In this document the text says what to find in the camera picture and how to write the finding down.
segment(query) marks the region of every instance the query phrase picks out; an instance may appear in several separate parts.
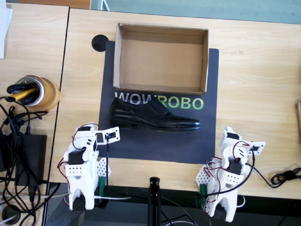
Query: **cardboard box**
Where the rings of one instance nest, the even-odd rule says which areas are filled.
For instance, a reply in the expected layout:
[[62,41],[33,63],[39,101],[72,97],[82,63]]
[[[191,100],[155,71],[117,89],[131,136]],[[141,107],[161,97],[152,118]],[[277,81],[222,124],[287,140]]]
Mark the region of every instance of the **cardboard box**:
[[114,82],[118,90],[206,93],[209,31],[118,24]]

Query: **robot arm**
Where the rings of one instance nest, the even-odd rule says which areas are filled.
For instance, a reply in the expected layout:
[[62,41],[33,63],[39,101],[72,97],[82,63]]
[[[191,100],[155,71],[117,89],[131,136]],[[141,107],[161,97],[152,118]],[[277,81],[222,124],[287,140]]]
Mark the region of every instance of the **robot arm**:
[[[265,142],[245,141],[226,127],[220,142],[222,158],[212,158],[208,165],[204,165],[196,177],[199,186],[207,185],[207,194],[223,192],[235,188],[244,180],[243,174],[249,174],[250,167],[246,165],[248,156],[259,155]],[[213,218],[232,222],[237,208],[238,188],[223,194],[208,196],[203,210]]]
[[67,162],[65,169],[70,190],[70,210],[94,208],[94,192],[98,184],[97,146],[117,141],[120,141],[119,127],[95,130],[95,125],[90,123],[76,128],[72,143],[63,157],[63,161]]

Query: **dark gray mat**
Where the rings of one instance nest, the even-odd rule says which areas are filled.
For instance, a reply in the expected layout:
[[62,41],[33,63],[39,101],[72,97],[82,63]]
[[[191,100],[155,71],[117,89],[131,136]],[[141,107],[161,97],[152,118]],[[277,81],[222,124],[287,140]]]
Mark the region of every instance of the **dark gray mat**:
[[[138,127],[137,129],[121,129],[120,141],[110,145],[111,158],[144,159],[157,161],[175,161],[184,163],[205,163],[215,155],[215,123],[219,50],[210,49],[207,93],[203,96],[178,94],[154,94],[118,91],[113,87],[115,42],[107,42],[103,73],[103,90],[100,108],[99,125],[101,129],[110,127],[110,106],[115,97],[128,102],[140,102],[154,95],[165,96],[167,108],[175,115],[199,119],[200,130],[181,133],[156,132]],[[190,104],[181,103],[182,98]],[[99,146],[100,156],[105,156],[106,147]]]

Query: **wooden table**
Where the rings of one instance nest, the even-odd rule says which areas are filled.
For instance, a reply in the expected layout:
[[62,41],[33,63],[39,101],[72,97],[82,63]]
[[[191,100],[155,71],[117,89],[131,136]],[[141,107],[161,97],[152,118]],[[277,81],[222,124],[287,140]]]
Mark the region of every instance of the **wooden table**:
[[[7,6],[14,9],[14,13],[6,38],[5,58],[0,60],[1,96],[7,96],[6,88],[29,74],[48,78],[60,85],[69,8],[14,3]],[[3,100],[1,104],[7,111],[12,105]],[[18,107],[17,112],[24,112],[24,109]],[[31,121],[32,134],[47,135],[44,180],[48,180],[56,112],[57,107],[49,111],[43,120]],[[2,111],[0,119],[6,119]],[[3,188],[4,184],[1,183],[0,191]],[[46,185],[41,185],[40,189],[45,194]],[[28,195],[27,189],[25,191],[22,195]],[[42,214],[43,208],[37,212],[36,225],[41,225]],[[30,217],[24,225],[31,225],[32,221]]]
[[[266,178],[301,166],[295,110],[301,97],[301,25],[71,9],[50,181],[66,182],[56,166],[75,128],[98,123],[105,53],[96,52],[91,40],[98,34],[115,40],[119,22],[210,29],[210,47],[220,50],[216,155],[223,128],[231,126],[246,140],[267,143],[256,158]],[[110,159],[110,167],[111,185],[148,187],[156,176],[163,189],[197,191],[201,165]],[[301,199],[300,186],[298,180],[271,189],[254,172],[239,193]]]

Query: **black leather shoe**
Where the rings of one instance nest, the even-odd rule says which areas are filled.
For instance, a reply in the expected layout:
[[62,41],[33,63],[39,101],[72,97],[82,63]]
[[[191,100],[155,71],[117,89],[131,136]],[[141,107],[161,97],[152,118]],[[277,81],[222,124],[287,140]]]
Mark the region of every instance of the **black leather shoe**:
[[143,126],[168,132],[197,130],[200,127],[199,120],[173,115],[155,97],[144,105],[133,105],[115,98],[110,109],[110,125],[125,129]]

